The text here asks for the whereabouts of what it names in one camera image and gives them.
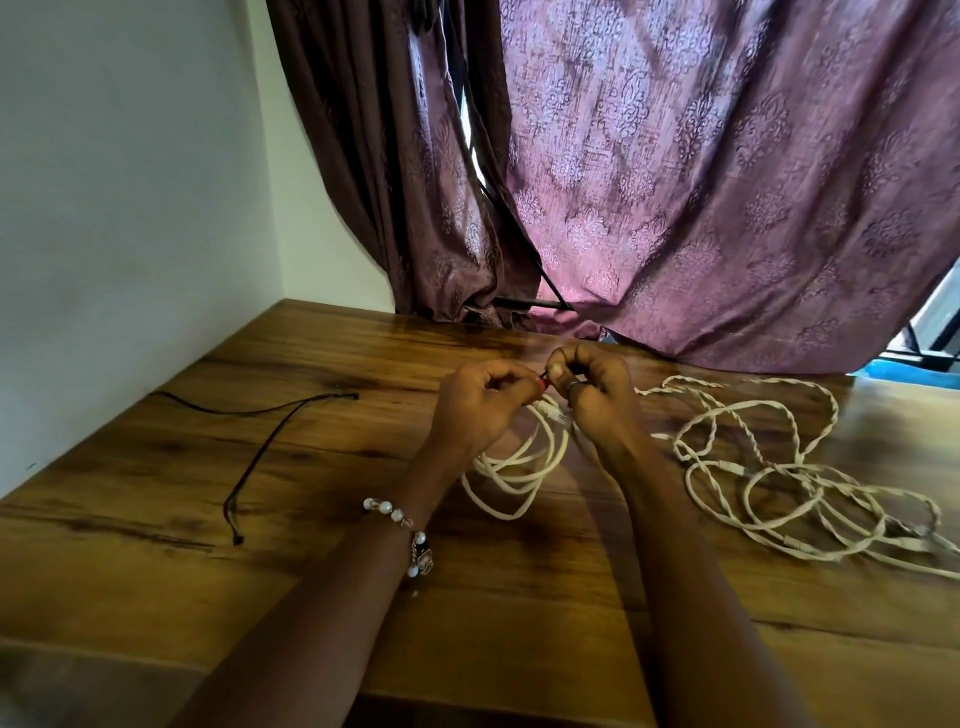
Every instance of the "person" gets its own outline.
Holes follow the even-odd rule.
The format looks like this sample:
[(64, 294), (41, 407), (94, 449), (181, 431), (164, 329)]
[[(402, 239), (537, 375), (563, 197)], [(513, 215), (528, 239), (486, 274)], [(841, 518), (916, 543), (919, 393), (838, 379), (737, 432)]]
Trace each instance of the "person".
[[(626, 499), (667, 723), (812, 725), (699, 534), (676, 474), (644, 429), (626, 362), (576, 344), (556, 350), (547, 373)], [(430, 433), (390, 502), (416, 529), (425, 529), (456, 477), (541, 394), (537, 373), (518, 362), (469, 363), (447, 376)], [(341, 725), (410, 565), (411, 531), (378, 513), (364, 517), (214, 669), (173, 725)]]

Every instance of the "purple curtain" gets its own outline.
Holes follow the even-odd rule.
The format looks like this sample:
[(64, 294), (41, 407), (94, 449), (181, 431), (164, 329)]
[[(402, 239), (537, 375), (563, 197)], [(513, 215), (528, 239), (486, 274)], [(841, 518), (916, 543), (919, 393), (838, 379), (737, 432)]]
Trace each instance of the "purple curtain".
[(541, 328), (850, 372), (960, 254), (957, 2), (501, 0), (499, 20), (511, 132), (490, 140), (578, 313)]
[[(451, 5), (463, 21), (460, 3)], [(472, 312), (509, 326), (491, 300), (533, 298), (540, 274), (500, 230), (502, 215), (469, 163), (436, 6), (268, 0), (326, 191), (387, 272), (397, 312), (438, 321)], [(482, 49), (482, 38), (474, 40)], [(498, 47), (499, 35), (491, 42)]]

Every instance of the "white cable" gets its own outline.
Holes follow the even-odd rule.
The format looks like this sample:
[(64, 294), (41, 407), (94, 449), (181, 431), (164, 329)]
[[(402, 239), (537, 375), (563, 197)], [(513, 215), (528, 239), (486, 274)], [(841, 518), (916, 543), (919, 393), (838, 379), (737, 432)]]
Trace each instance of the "white cable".
[[(805, 462), (806, 457), (832, 432), (839, 419), (839, 408), (837, 407), (836, 399), (828, 389), (813, 382), (782, 377), (753, 378), (744, 379), (743, 381), (752, 384), (796, 384), (816, 389), (828, 399), (830, 420), (820, 434), (802, 448), (800, 432), (797, 428), (797, 421), (793, 413), (778, 401), (747, 400), (735, 404), (724, 404), (710, 393), (698, 389), (698, 387), (725, 389), (731, 385), (702, 381), (701, 379), (695, 379), (689, 376), (670, 376), (665, 379), (659, 387), (645, 391), (636, 390), (642, 397), (653, 394), (692, 395), (703, 405), (704, 411), (681, 427), (676, 435), (668, 435), (663, 432), (653, 435), (653, 437), (658, 440), (669, 441), (677, 459), (681, 463), (689, 463), (684, 474), (686, 491), (701, 509), (711, 514), (721, 523), (740, 529), (749, 538), (759, 544), (774, 548), (777, 551), (798, 559), (838, 562), (845, 556), (863, 553), (884, 564), (901, 569), (935, 574), (949, 579), (960, 579), (960, 572), (925, 567), (872, 550), (874, 545), (887, 545), (914, 553), (939, 552), (960, 555), (960, 546), (937, 533), (937, 529), (941, 523), (941, 511), (936, 502), (927, 496), (903, 490), (902, 488), (861, 485), (849, 475), (835, 468)], [(760, 406), (778, 409), (790, 422), (791, 440), (794, 448), (793, 462), (773, 463), (768, 461), (760, 452), (754, 433), (747, 427), (740, 415), (737, 414), (741, 410)], [(555, 400), (546, 395), (544, 395), (543, 400), (534, 402), (534, 404), (528, 406), (527, 409), (533, 412), (539, 420), (537, 429), (513, 455), (503, 460), (497, 460), (488, 457), (485, 453), (473, 461), (476, 471), (490, 478), (504, 492), (517, 496), (525, 495), (526, 499), (520, 504), (520, 507), (517, 508), (513, 514), (500, 513), (494, 510), (473, 493), (467, 481), (466, 474), (462, 475), (464, 488), (467, 490), (470, 498), (473, 499), (473, 502), (491, 516), (503, 521), (518, 519), (526, 513), (534, 497), (536, 497), (537, 490), (540, 489), (543, 480), (553, 472), (563, 459), (569, 441), (569, 432), (573, 428), (573, 421), (570, 417), (563, 412)], [(730, 415), (737, 425), (739, 425), (740, 429), (743, 430), (744, 434), (746, 434), (753, 449), (756, 462), (760, 465), (760, 469), (756, 472), (751, 472), (744, 466), (727, 460), (704, 459), (708, 457), (713, 450), (713, 443), (717, 433), (717, 418), (721, 415)], [(561, 441), (558, 447), (556, 444), (556, 436), (547, 420), (555, 421), (562, 430)], [(694, 426), (707, 421), (709, 421), (710, 426), (707, 442), (701, 449), (697, 450), (684, 440), (684, 436)], [(543, 429), (547, 435), (546, 449), (532, 455), (525, 454), (530, 446), (533, 445), (541, 429)], [(526, 475), (499, 474), (499, 471), (503, 468), (533, 462), (544, 454), (546, 454), (546, 459), (543, 467), (534, 473), (528, 473)], [(748, 478), (740, 496), (741, 504), (747, 514), (747, 521), (741, 520), (733, 512), (730, 503), (720, 488), (720, 483), (718, 483), (713, 476), (714, 469)], [(719, 510), (712, 508), (700, 498), (694, 487), (693, 475), (695, 473), (702, 473), (706, 476), (707, 485), (719, 503)], [(762, 519), (756, 514), (751, 505), (750, 494), (755, 486), (771, 473), (779, 473), (797, 483), (799, 494), (803, 496), (804, 502), (786, 516), (774, 519)], [(520, 484), (520, 487), (514, 487), (513, 484)], [(873, 519), (874, 525), (870, 528), (864, 528), (840, 513), (827, 501), (827, 495), (833, 492), (848, 498), (859, 509), (866, 512)], [(918, 500), (929, 511), (929, 525), (915, 526), (890, 516), (874, 497), (878, 495)], [(808, 544), (792, 536), (786, 536), (778, 531), (778, 529), (783, 528), (791, 521), (807, 514), (813, 516), (820, 525), (841, 544), (842, 548), (824, 551), (812, 544)], [(841, 527), (851, 531), (855, 536), (852, 538), (845, 536), (839, 530)]]

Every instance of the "wall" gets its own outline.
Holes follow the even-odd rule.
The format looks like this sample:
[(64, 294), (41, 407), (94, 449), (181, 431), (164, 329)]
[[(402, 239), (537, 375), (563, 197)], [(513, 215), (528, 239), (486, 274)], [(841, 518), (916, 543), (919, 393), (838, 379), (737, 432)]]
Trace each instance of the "wall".
[(8, 3), (0, 495), (281, 298), (244, 0)]
[(283, 76), (266, 4), (248, 0), (248, 8), (284, 294), (393, 313), (386, 274), (357, 243), (324, 190)]

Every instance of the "beaded bracelet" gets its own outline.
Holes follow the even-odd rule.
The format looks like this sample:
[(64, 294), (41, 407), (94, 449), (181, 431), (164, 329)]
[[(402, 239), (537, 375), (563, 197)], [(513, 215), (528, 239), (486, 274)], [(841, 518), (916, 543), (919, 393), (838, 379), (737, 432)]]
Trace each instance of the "beaded bracelet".
[[(388, 500), (378, 500), (377, 498), (366, 498), (363, 501), (364, 510), (377, 511), (384, 516), (390, 516), (390, 520), (396, 523), (400, 528), (409, 528), (414, 530), (414, 522), (403, 517), (403, 511), (394, 508), (394, 505)], [(410, 568), (407, 569), (407, 576), (414, 577), (418, 574), (426, 576), (433, 569), (433, 551), (426, 542), (426, 534), (423, 531), (414, 531), (413, 538), (410, 540)]]

